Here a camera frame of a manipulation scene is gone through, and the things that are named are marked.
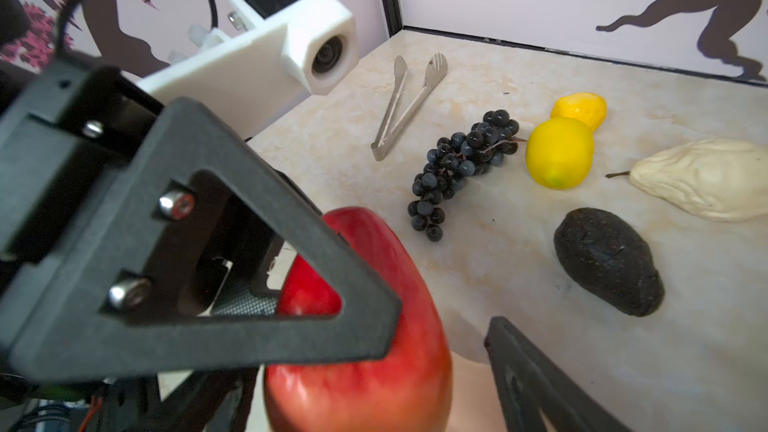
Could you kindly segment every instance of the bunch of grapes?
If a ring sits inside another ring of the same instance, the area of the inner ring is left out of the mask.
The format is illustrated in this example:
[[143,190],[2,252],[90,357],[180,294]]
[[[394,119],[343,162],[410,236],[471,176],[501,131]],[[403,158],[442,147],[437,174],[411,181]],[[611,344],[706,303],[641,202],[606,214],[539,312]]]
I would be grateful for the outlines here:
[[424,172],[414,178],[411,190],[419,200],[408,204],[411,225],[419,232],[427,230],[432,242],[442,238],[440,224],[446,220],[446,213],[436,206],[465,188],[467,177],[500,166],[504,156],[514,154],[522,142],[514,136],[520,125],[506,110],[486,112],[482,119],[466,135],[456,132],[450,139],[437,140],[437,148],[427,152]]

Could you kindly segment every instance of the yellow lemon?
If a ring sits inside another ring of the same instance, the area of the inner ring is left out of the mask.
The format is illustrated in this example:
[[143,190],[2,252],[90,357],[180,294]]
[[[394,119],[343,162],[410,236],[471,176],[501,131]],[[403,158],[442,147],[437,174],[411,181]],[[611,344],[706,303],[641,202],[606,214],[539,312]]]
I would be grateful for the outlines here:
[[579,185],[592,167],[592,131],[581,120],[555,117],[533,130],[525,163],[536,182],[549,188]]
[[587,124],[592,132],[605,120],[608,105],[596,93],[580,92],[561,97],[554,103],[550,118],[571,117]]

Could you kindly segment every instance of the marble surface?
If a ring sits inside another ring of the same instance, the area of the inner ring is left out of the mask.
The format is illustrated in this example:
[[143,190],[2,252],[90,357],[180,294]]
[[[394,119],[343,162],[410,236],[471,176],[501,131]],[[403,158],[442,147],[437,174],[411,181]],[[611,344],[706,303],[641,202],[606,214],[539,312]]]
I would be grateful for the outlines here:
[[[393,62],[409,74],[398,111],[429,58],[450,70],[383,162],[370,143],[392,92]],[[589,176],[567,191],[533,182],[524,146],[441,207],[437,244],[410,227],[415,174],[440,136],[505,108],[526,138],[552,103],[596,92],[608,118],[594,134]],[[322,210],[365,206],[400,237],[440,310],[452,350],[485,361],[490,318],[504,315],[598,402],[635,430],[762,430],[768,420],[768,217],[724,224],[690,216],[604,174],[711,137],[768,143],[768,90],[401,32],[360,61],[329,96],[314,96],[250,145]],[[578,207],[609,210],[654,254],[667,296],[646,318],[622,314],[563,271],[552,235]]]

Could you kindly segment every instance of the red wire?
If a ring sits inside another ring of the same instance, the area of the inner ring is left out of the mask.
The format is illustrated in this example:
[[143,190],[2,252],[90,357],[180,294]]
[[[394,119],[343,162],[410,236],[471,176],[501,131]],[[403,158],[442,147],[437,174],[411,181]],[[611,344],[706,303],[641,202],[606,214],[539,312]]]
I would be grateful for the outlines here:
[[88,411],[88,415],[85,416],[85,419],[83,419],[83,423],[80,424],[80,429],[78,429],[78,432],[85,432],[85,427],[88,426],[88,422],[90,422],[93,416],[96,415],[103,403],[103,398],[96,398],[96,396],[91,395],[91,409]]

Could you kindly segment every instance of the metal bolt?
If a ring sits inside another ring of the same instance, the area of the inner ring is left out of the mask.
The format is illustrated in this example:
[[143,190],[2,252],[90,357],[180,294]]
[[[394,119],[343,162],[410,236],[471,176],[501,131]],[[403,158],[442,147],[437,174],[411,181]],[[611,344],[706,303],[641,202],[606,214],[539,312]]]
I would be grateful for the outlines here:
[[235,30],[245,30],[243,17],[241,17],[237,12],[229,12],[226,17],[230,20],[230,23],[232,23],[232,27],[234,27]]
[[89,139],[98,139],[104,133],[104,124],[99,120],[89,120],[83,126],[83,135]]
[[109,289],[109,303],[119,311],[128,310],[144,302],[152,291],[147,278],[126,278]]
[[183,190],[170,190],[160,197],[160,212],[173,220],[181,220],[194,210],[194,196]]

